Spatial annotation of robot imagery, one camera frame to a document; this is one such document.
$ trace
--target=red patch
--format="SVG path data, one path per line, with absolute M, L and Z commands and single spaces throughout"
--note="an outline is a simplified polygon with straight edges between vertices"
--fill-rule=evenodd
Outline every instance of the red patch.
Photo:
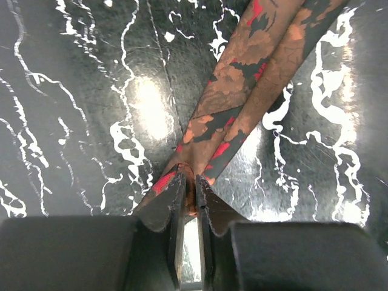
M 267 63 L 265 62 L 263 65 L 261 65 L 260 69 L 259 69 L 259 72 L 257 72 L 255 74 L 255 78 L 256 78 L 256 81 L 259 81 L 259 79 L 261 78 L 261 76 L 263 75 L 264 73 L 264 69 L 267 67 Z
M 182 151 L 182 145 L 178 144 L 178 146 L 176 147 L 176 152 L 180 153 L 181 151 Z
M 235 120 L 236 120 L 236 118 L 231 117 L 231 118 L 228 120 L 228 122 L 225 124 L 225 126 L 230 126 L 230 125 L 232 125 L 233 122 L 235 122 Z
M 158 180 L 158 182 L 155 183 L 155 185 L 152 187 L 152 190 L 156 192 L 157 195 L 162 193 L 164 188 L 169 184 L 169 182 L 174 178 L 175 171 L 172 173 L 168 173 L 164 175 L 162 178 Z
M 211 169 L 213 169 L 213 166 L 209 164 L 209 165 L 206 166 L 205 171 L 211 170 Z
M 253 2 L 253 16 L 251 20 L 247 22 L 247 24 L 251 26 L 252 22 L 256 19 L 257 16 L 260 15 L 261 12 L 263 12 L 263 10 L 264 9 L 262 6 L 260 6 L 259 0 L 255 0 L 255 2 Z
M 221 156 L 228 149 L 229 145 L 230 144 L 228 142 L 226 142 L 224 144 L 220 144 L 219 147 L 217 148 L 216 152 L 214 153 L 212 159 L 215 159 L 215 158 Z

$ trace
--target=folded cloth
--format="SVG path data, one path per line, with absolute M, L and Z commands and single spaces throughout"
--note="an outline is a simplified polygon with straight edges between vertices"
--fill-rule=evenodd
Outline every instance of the folded cloth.
M 195 215 L 195 175 L 204 174 L 209 183 L 215 182 L 347 2 L 252 0 L 182 141 L 138 207 L 183 172 L 189 182 L 187 211 Z

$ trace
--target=black marble table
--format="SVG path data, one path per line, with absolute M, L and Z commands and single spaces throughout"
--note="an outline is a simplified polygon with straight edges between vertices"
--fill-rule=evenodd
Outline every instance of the black marble table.
M 0 0 L 0 217 L 130 215 L 248 0 Z M 215 184 L 254 221 L 388 254 L 388 3 L 351 0 Z M 195 222 L 186 280 L 199 280 Z

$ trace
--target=marble surface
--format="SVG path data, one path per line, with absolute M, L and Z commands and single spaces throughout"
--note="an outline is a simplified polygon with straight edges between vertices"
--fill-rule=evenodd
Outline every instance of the marble surface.
M 130 215 L 248 2 L 0 0 L 0 217 Z M 359 224 L 388 254 L 387 27 L 385 0 L 351 0 L 216 193 L 255 221 Z

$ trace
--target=marble countertop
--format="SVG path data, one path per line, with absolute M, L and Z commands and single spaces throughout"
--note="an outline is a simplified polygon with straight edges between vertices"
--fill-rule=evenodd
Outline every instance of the marble countertop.
M 248 2 L 0 0 L 0 217 L 130 215 Z M 215 192 L 254 221 L 359 224 L 388 254 L 387 27 L 385 0 L 351 0 Z

